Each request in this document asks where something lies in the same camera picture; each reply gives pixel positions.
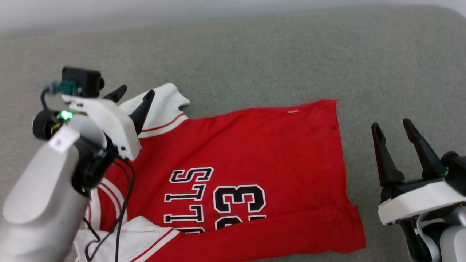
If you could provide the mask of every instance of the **basketball jersey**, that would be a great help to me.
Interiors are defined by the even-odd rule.
[[[154,90],[132,163],[120,243],[126,261],[247,261],[365,247],[346,196],[335,100],[190,120],[179,109],[189,100],[174,85]],[[131,112],[143,95],[120,108]],[[112,166],[91,192],[86,216],[94,227],[112,228],[127,190]]]

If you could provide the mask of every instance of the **green led light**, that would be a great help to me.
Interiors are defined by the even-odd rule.
[[[60,118],[65,120],[65,121],[70,120],[72,117],[73,117],[73,113],[71,113],[70,111],[61,111],[60,112]]]

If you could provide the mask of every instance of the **white wall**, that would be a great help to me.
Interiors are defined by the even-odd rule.
[[[400,4],[443,6],[466,16],[466,0],[2,0],[0,38]]]

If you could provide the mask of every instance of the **red fabric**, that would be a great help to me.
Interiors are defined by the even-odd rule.
[[[335,100],[186,120],[168,133],[140,141],[128,220],[142,215],[161,227],[203,228],[206,232],[180,234],[153,257],[244,261],[365,247],[359,214],[346,196]],[[201,167],[213,169],[208,181],[196,181],[202,179],[198,173],[189,182],[170,182],[175,170],[185,170],[178,177],[182,179],[189,169]],[[128,182],[118,167],[111,167],[105,178],[126,195]],[[206,187],[199,201],[164,201],[168,193],[195,194],[193,186],[202,184]],[[260,210],[260,200],[242,189],[245,203],[232,203],[233,197],[225,194],[222,201],[230,203],[230,212],[214,209],[218,187],[241,185],[252,186],[249,189],[256,193],[257,187],[263,190],[265,203]],[[99,195],[101,230],[110,230],[115,207],[103,191]],[[249,210],[249,202],[255,210]],[[167,214],[194,215],[190,205],[202,205],[202,221],[164,221]],[[267,218],[249,221],[251,215]],[[243,223],[215,230],[216,221],[225,216]]]

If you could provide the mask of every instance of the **jersey number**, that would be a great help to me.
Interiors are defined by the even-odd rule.
[[[209,181],[212,176],[213,168],[202,167],[192,168],[188,170],[185,176],[185,170],[175,170],[171,174],[171,183],[187,183],[195,179],[196,182]],[[175,200],[194,200],[201,201],[204,197],[204,192],[207,188],[207,184],[194,184],[192,186],[193,193],[187,194],[172,194],[168,193],[164,196],[165,202],[171,202]],[[226,200],[226,197],[231,197],[231,202]],[[245,197],[251,196],[252,200],[247,201]],[[265,192],[258,185],[241,185],[241,186],[218,186],[213,191],[213,208],[220,214],[228,214],[232,212],[232,204],[247,204],[247,210],[249,213],[260,212],[266,205]],[[190,205],[190,214],[186,215],[173,215],[165,214],[164,222],[172,223],[173,221],[195,221],[196,223],[204,222],[204,211],[202,204]],[[256,220],[260,218],[266,218],[267,215],[256,214],[249,215],[248,220]],[[233,224],[242,223],[243,220],[236,215],[222,216],[215,221],[215,229],[224,228]],[[178,228],[178,230],[185,233],[202,233],[203,228]]]

